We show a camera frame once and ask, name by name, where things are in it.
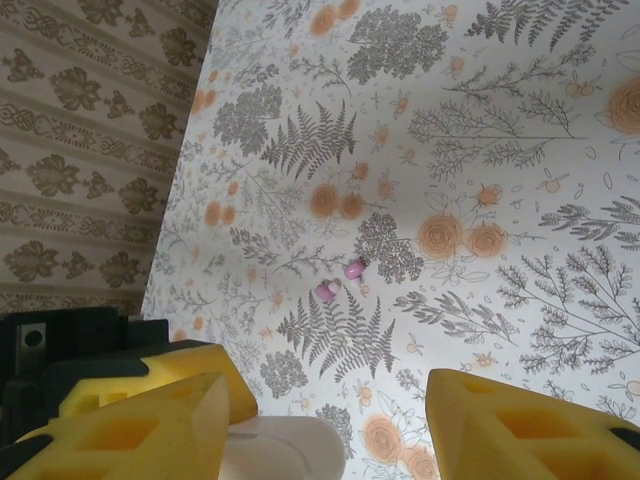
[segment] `yellow foam block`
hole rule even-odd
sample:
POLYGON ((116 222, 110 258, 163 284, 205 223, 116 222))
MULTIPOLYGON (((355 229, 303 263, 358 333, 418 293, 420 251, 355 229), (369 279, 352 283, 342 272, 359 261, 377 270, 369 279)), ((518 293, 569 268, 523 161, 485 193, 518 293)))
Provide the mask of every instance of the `yellow foam block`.
POLYGON ((427 419, 442 480, 640 480, 620 418, 455 370, 432 370, 427 419))
POLYGON ((25 435, 53 442, 9 480, 215 479, 228 423, 224 376, 194 376, 25 435))
POLYGON ((149 374, 144 377, 87 378, 80 380, 59 406, 59 417, 109 405, 183 378, 205 372, 224 374, 231 401, 231 424, 258 414, 258 404, 222 345, 203 345, 141 358, 149 374))

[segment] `orange flower print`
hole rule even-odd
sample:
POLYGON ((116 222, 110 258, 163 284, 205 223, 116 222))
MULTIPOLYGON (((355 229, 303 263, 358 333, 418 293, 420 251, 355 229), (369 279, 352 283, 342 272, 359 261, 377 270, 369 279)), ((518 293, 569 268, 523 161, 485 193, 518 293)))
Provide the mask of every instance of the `orange flower print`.
POLYGON ((402 115, 409 106, 409 95, 411 92, 402 93, 402 90, 398 90, 398 100, 394 100, 391 102, 391 105, 396 106, 395 112, 393 112, 393 118, 395 120, 398 119, 398 115, 402 115))
POLYGON ((196 94, 193 97, 193 104, 191 105, 191 114, 195 115, 201 110, 210 107, 216 101, 216 91, 215 90, 196 90, 196 94))
POLYGON ((407 149, 406 152, 400 157, 402 162, 400 163, 408 163, 409 165, 413 165, 414 167, 418 164, 413 160, 416 156, 416 152, 414 152, 411 148, 407 149))
POLYGON ((448 215, 435 215, 420 227, 418 242, 422 251, 433 258, 452 256, 462 243, 462 227, 448 215))
POLYGON ((311 20, 311 34, 322 37, 329 33, 336 21, 336 9, 333 5, 322 7, 311 20))
POLYGON ((204 223, 213 227, 220 221, 220 204, 215 201, 209 202, 207 209, 204 211, 204 223))
POLYGON ((200 315, 198 315, 195 320, 193 321, 193 329, 196 332, 199 332, 200 330, 202 330, 202 327, 204 326, 204 318, 202 318, 200 315))
POLYGON ((640 76, 616 90, 609 100, 609 114, 616 130, 640 133, 640 76))
POLYGON ((232 205, 224 207, 222 210, 222 223, 231 225, 236 218, 236 209, 232 205))
POLYGON ((269 327, 264 327, 258 332, 258 334, 260 335, 262 340, 266 338, 273 338, 273 330, 271 330, 269 327))
POLYGON ((548 168, 544 169, 544 173, 547 176, 547 179, 543 181, 540 185, 538 185, 536 187, 536 190, 541 190, 544 188, 549 193, 557 193, 558 190, 560 190, 560 187, 562 186, 560 182, 569 176, 568 173, 565 173, 564 175, 554 177, 553 175, 551 175, 551 172, 549 171, 548 168))
POLYGON ((364 446, 379 463, 395 465, 404 449, 402 435, 386 415, 369 417, 365 424, 364 446))
POLYGON ((274 293, 273 296, 271 297, 271 309, 279 310, 280 307, 282 306, 283 300, 284 300, 284 295, 282 295, 282 292, 274 293))
POLYGON ((181 342, 182 340, 186 339, 187 332, 185 332, 182 328, 177 329, 175 332, 173 332, 173 335, 171 335, 172 342, 181 342))
POLYGON ((360 380, 358 380, 358 386, 353 386, 353 391, 356 392, 356 396, 358 397, 358 401, 360 404, 360 413, 362 413, 366 407, 371 406, 373 392, 371 392, 371 388, 368 385, 369 382, 364 382, 363 384, 360 380))
POLYGON ((462 57, 451 57, 451 60, 449 61, 449 65, 447 65, 447 68, 445 68, 442 73, 446 74, 446 75, 451 75, 451 78, 453 78, 454 80, 456 78, 458 78, 458 75, 460 75, 463 70, 464 70, 464 58, 462 57))
POLYGON ((198 261, 198 258, 200 258, 200 247, 196 246, 191 251, 191 261, 192 261, 192 263, 196 263, 198 261))
POLYGON ((347 20, 360 10, 360 0, 344 0, 338 7, 338 18, 347 20))
POLYGON ((329 218, 338 206, 336 188, 324 183, 311 194, 311 212, 318 218, 329 218))
POLYGON ((436 459, 424 445, 406 449, 403 457, 407 464, 407 470, 414 480, 438 480, 440 478, 436 459))
POLYGON ((382 200, 396 201, 396 197, 393 194, 393 190, 399 182, 395 180, 389 180, 389 169, 382 173, 382 176, 378 179, 378 195, 382 197, 382 200))
POLYGON ((482 190, 475 198, 481 207, 497 205, 502 198, 502 187, 500 185, 489 185, 488 187, 483 185, 482 190))
POLYGON ((359 193, 352 193, 340 200, 340 214, 347 220, 358 218, 364 209, 364 202, 359 193))
POLYGON ((436 14, 436 17, 440 18, 440 21, 444 23, 448 28, 453 28, 453 22, 458 17, 458 7, 455 5, 449 5, 448 7, 441 7, 440 13, 436 14))
POLYGON ((460 75, 464 70, 464 58, 462 57, 453 57, 451 59, 451 73, 454 76, 460 75))
POLYGON ((467 248, 482 258, 493 257, 505 245, 502 229, 497 225, 483 225, 474 228, 467 240, 467 248))
POLYGON ((378 121, 376 124, 376 132, 373 135, 369 135, 369 138, 375 141, 375 146, 371 153, 379 152, 380 149, 387 144, 387 140, 389 140, 389 127, 381 125, 378 121))
POLYGON ((571 80, 560 82, 560 85, 566 85, 564 93, 571 98, 590 97, 596 90, 602 90, 602 87, 596 85, 600 78, 600 75, 598 75, 588 82, 581 82, 578 80, 578 72, 574 70, 571 80))
POLYGON ((209 108, 211 105, 213 105, 216 101, 216 96, 218 94, 216 93, 215 90, 211 89, 209 90, 207 93, 204 94, 204 102, 203 102, 203 107, 204 108, 209 108))
POLYGON ((366 179, 367 175, 369 175, 369 164, 366 162, 356 163, 356 168, 351 172, 351 175, 356 180, 366 179))
POLYGON ((193 96, 193 103, 191 104, 191 114, 195 115, 200 110, 202 110, 202 106, 204 105, 204 91, 198 89, 196 90, 195 95, 193 96))
POLYGON ((500 363, 495 358, 491 356, 491 352, 489 353, 474 353, 473 356, 476 358, 476 363, 480 368, 487 368, 493 365, 494 363, 500 363))

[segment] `pink bead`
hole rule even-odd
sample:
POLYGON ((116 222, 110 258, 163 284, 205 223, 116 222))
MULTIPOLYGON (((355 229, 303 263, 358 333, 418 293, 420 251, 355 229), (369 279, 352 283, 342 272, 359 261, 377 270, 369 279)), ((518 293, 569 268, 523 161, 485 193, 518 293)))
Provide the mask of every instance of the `pink bead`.
POLYGON ((360 260, 354 260, 347 265, 347 268, 344 271, 344 276, 349 280, 353 280, 354 278, 358 278, 362 275, 362 272, 364 272, 364 263, 360 260))
POLYGON ((325 302, 330 302, 336 296, 335 293, 329 290, 329 287, 324 283, 321 283, 316 287, 316 295, 325 302))

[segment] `wallpaper pattern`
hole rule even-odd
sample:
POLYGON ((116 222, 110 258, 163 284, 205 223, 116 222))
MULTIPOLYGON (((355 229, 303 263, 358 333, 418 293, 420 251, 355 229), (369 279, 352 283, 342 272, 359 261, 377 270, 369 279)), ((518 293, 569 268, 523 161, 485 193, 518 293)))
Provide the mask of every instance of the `wallpaper pattern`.
POLYGON ((145 315, 224 344, 264 414, 330 421, 345 478, 438 478, 435 367, 638 422, 639 18, 222 2, 145 315))
POLYGON ((214 11, 0 3, 0 312, 139 313, 214 11))

